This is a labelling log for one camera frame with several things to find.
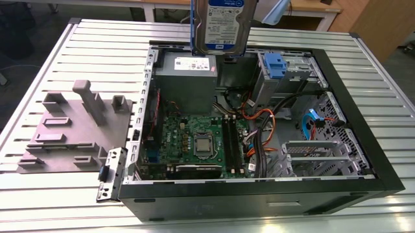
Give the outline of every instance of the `power supply label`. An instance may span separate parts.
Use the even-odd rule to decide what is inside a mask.
[[[236,44],[237,15],[244,8],[242,0],[209,0],[206,7],[205,45],[210,50],[228,50]]]
[[[174,59],[174,70],[209,70],[208,58],[177,57]]]

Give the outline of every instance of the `metal table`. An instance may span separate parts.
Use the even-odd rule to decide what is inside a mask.
[[[0,135],[0,170],[14,170],[40,121],[48,91],[66,99],[88,79],[101,98],[137,100],[149,40],[188,41],[189,26],[72,20]],[[97,173],[0,175],[0,230],[138,228],[145,232],[415,231],[415,108],[360,39],[345,33],[252,29],[249,45],[324,49],[405,190],[329,216],[141,223],[121,203],[94,203]]]

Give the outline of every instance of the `hard drive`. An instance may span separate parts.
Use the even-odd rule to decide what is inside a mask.
[[[192,0],[193,55],[244,55],[256,3],[257,0]]]

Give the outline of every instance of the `motherboard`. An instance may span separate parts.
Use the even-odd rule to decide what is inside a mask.
[[[206,116],[164,118],[161,145],[146,149],[141,176],[149,180],[246,176],[241,139],[245,120]]]

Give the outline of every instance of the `ram slot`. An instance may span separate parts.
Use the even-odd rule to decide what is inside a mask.
[[[230,151],[232,151],[232,162],[234,172],[240,172],[241,168],[241,158],[240,158],[240,151],[238,151],[238,137],[237,137],[237,129],[234,120],[229,120],[229,135],[230,135]]]
[[[221,133],[222,133],[222,147],[225,152],[225,165],[226,165],[226,172],[232,170],[232,150],[230,150],[230,134],[229,134],[229,121],[224,119],[221,121]]]

